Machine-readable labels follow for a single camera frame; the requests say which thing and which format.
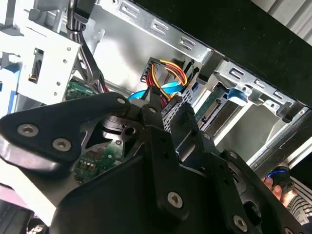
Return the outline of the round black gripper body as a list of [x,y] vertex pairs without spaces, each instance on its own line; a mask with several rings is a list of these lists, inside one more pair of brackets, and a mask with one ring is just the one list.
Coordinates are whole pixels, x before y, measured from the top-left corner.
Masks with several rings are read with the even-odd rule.
[[177,220],[157,209],[142,158],[71,191],[58,205],[52,234],[224,234],[226,225],[204,176],[180,167],[188,217]]

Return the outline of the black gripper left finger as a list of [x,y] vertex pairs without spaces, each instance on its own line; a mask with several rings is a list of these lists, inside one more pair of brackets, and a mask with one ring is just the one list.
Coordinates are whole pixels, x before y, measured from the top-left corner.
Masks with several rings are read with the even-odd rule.
[[125,156],[120,165],[142,158],[157,209],[183,221],[190,209],[177,181],[181,166],[159,108],[155,93],[138,107],[109,92],[9,114],[0,120],[0,157],[38,177],[62,179],[73,173],[81,155],[119,138]]

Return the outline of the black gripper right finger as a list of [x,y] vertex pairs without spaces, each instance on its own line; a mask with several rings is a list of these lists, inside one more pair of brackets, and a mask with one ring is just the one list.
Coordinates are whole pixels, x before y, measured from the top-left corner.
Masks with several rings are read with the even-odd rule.
[[219,152],[199,130],[190,104],[171,121],[182,165],[201,171],[208,183],[211,221],[218,234],[300,234],[302,226],[265,183],[233,151]]

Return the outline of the person's bare hand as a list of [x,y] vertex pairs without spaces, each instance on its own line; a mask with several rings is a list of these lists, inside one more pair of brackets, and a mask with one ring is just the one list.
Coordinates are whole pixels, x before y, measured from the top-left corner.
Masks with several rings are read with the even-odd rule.
[[294,191],[290,191],[288,193],[282,193],[282,188],[279,185],[273,185],[273,180],[270,177],[266,177],[261,179],[261,181],[265,184],[265,186],[273,193],[273,195],[284,205],[287,207],[291,200],[296,196]]

